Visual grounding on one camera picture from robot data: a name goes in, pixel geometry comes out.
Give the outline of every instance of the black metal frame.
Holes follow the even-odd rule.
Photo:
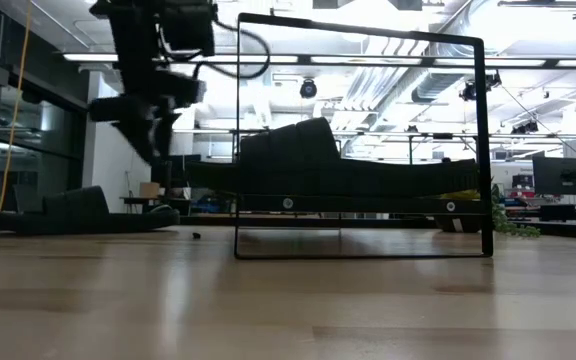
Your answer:
[[[325,30],[344,33],[362,33],[372,36],[396,37],[438,43],[452,43],[472,46],[474,49],[475,87],[477,91],[477,161],[479,163],[480,201],[453,201],[438,199],[392,199],[344,198],[325,196],[290,195],[249,195],[237,193],[235,210],[234,256],[237,259],[278,260],[278,259],[381,259],[381,258],[463,258],[490,257],[493,255],[492,199],[490,193],[491,171],[488,138],[488,104],[486,101],[486,64],[484,42],[479,38],[446,34],[404,32],[318,23],[305,19],[294,19],[258,14],[240,14],[237,28],[237,128],[235,144],[240,144],[240,81],[241,81],[241,24],[261,24],[300,29]],[[250,256],[239,253],[240,211],[279,211],[279,212],[381,212],[401,214],[445,214],[477,215],[481,217],[480,254],[430,254],[430,255],[268,255]]]

